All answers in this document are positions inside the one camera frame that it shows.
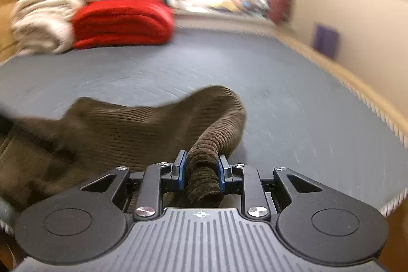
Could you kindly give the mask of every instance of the folded clothes pile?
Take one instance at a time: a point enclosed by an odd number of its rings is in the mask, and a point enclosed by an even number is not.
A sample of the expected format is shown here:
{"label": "folded clothes pile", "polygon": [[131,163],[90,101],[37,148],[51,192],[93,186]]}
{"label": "folded clothes pile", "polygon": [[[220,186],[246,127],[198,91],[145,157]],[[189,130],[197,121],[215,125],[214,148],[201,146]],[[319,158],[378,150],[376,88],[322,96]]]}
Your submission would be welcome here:
{"label": "folded clothes pile", "polygon": [[17,54],[61,53],[72,48],[70,20],[84,0],[19,0],[11,14]]}
{"label": "folded clothes pile", "polygon": [[173,12],[162,0],[103,0],[74,16],[77,49],[108,45],[166,43],[174,30]]}

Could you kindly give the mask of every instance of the white folded blanket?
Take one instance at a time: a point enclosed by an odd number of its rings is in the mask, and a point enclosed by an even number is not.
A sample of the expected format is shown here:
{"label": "white folded blanket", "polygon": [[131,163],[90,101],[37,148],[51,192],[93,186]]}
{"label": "white folded blanket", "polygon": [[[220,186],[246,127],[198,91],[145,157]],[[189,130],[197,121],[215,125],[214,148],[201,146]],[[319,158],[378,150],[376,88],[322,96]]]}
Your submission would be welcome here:
{"label": "white folded blanket", "polygon": [[72,24],[58,16],[27,15],[14,25],[18,55],[61,53],[72,48]]}
{"label": "white folded blanket", "polygon": [[17,53],[61,53],[74,43],[70,19],[85,0],[19,0],[11,15]]}

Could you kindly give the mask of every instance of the red bag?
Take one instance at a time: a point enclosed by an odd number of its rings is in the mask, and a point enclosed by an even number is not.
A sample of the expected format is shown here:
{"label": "red bag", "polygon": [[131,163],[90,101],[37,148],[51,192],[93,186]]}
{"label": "red bag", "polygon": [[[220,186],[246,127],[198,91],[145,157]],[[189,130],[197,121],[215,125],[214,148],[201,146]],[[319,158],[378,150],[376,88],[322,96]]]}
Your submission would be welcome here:
{"label": "red bag", "polygon": [[290,16],[292,0],[269,0],[269,18],[277,25]]}
{"label": "red bag", "polygon": [[77,49],[108,45],[162,44],[174,31],[173,11],[162,0],[102,0],[72,20]]}

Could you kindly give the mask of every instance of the screw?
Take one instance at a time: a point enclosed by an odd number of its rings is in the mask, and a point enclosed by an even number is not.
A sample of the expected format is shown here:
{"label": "screw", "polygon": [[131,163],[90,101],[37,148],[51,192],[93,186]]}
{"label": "screw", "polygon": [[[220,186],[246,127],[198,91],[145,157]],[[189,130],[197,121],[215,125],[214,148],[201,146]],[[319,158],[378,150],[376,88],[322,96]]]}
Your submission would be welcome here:
{"label": "screw", "polygon": [[266,216],[268,214],[268,209],[264,208],[263,206],[254,206],[248,209],[248,213],[252,217],[259,218],[259,217]]}
{"label": "screw", "polygon": [[156,213],[156,210],[151,206],[141,206],[136,209],[136,214],[139,217],[150,217]]}

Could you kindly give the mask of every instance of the brown corduroy cloth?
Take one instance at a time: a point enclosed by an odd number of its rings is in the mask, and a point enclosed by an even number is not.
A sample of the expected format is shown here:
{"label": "brown corduroy cloth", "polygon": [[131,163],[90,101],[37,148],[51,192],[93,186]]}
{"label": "brown corduroy cloth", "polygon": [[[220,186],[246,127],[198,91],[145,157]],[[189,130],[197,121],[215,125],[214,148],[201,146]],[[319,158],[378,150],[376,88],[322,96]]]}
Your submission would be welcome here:
{"label": "brown corduroy cloth", "polygon": [[21,210],[118,165],[142,171],[188,150],[186,189],[177,205],[218,206],[218,155],[231,154],[245,119],[238,96],[221,86],[158,107],[80,98],[60,120],[21,119],[32,132],[68,147],[75,162],[24,142],[12,130],[0,141],[0,197]]}

